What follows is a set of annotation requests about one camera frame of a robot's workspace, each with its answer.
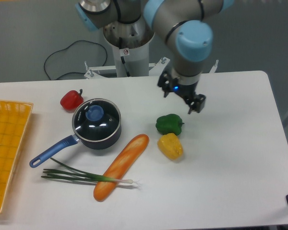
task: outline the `blue joint cap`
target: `blue joint cap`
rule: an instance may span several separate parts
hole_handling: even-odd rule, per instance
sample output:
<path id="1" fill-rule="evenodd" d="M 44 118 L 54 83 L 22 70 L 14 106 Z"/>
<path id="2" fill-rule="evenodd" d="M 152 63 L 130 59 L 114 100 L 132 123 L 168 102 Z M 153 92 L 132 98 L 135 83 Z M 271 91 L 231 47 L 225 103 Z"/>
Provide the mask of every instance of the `blue joint cap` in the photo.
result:
<path id="1" fill-rule="evenodd" d="M 232 4 L 234 4 L 234 0 L 223 0 L 223 7 L 221 11 L 227 9 L 228 7 L 231 7 Z"/>
<path id="2" fill-rule="evenodd" d="M 96 31 L 98 30 L 98 28 L 92 23 L 92 21 L 86 16 L 86 14 L 84 13 L 84 11 L 81 9 L 80 5 L 77 3 L 75 5 L 76 10 L 78 12 L 79 17 L 81 18 L 81 20 L 83 21 L 83 23 L 85 24 L 86 28 L 89 31 Z"/>
<path id="3" fill-rule="evenodd" d="M 153 29 L 155 15 L 164 0 L 149 0 L 144 7 L 143 16 L 151 29 Z"/>
<path id="4" fill-rule="evenodd" d="M 200 62 L 209 56 L 212 40 L 213 33 L 209 25 L 200 21 L 188 21 L 178 30 L 176 47 L 188 61 Z"/>
<path id="5" fill-rule="evenodd" d="M 104 116 L 104 110 L 99 105 L 92 105 L 85 113 L 85 116 L 90 121 L 99 121 Z"/>

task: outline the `pan handle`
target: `pan handle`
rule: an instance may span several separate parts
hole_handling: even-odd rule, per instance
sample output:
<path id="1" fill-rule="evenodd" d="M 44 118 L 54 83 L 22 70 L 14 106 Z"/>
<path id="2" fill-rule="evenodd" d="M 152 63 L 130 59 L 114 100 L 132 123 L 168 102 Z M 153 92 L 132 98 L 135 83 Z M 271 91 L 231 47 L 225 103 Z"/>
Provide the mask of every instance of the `pan handle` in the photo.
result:
<path id="1" fill-rule="evenodd" d="M 54 144 L 53 146 L 51 146 L 46 151 L 39 154 L 37 157 L 32 159 L 29 164 L 30 164 L 31 168 L 35 168 L 35 167 L 39 166 L 40 164 L 42 164 L 43 162 L 45 162 L 46 160 L 48 160 L 54 154 L 61 151 L 62 149 L 66 148 L 68 146 L 71 146 L 71 145 L 75 145 L 78 142 L 79 142 L 79 138 L 76 135 L 70 135 L 70 136 L 60 140 L 58 143 Z"/>

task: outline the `red bell pepper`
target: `red bell pepper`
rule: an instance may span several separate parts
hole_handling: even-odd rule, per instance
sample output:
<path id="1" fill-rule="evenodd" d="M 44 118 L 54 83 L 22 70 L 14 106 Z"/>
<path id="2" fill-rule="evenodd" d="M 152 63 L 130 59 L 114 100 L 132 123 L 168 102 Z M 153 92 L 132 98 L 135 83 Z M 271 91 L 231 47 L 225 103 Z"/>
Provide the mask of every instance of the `red bell pepper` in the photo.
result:
<path id="1" fill-rule="evenodd" d="M 66 110 L 73 110 L 77 108 L 79 105 L 81 105 L 84 101 L 82 94 L 82 89 L 80 92 L 77 92 L 76 90 L 71 90 L 67 94 L 62 97 L 60 104 L 63 106 Z"/>

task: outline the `green bell pepper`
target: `green bell pepper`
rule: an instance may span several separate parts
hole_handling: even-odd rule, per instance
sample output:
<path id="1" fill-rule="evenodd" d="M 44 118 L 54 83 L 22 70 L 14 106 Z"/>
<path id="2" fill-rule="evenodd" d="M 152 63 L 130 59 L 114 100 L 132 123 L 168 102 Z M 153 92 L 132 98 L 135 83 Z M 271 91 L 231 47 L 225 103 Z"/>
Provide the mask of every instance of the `green bell pepper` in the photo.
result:
<path id="1" fill-rule="evenodd" d="M 161 116 L 157 119 L 156 128 L 162 135 L 174 133 L 178 136 L 181 133 L 181 127 L 184 123 L 180 116 L 176 114 L 169 114 Z"/>

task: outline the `yellow basket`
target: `yellow basket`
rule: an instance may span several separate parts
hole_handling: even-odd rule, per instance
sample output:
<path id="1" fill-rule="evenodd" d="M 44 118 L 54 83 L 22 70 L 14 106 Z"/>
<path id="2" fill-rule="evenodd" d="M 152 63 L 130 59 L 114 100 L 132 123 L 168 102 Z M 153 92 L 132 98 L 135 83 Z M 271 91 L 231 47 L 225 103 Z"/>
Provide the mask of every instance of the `yellow basket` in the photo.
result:
<path id="1" fill-rule="evenodd" d="M 0 101 L 0 213 L 33 104 Z"/>

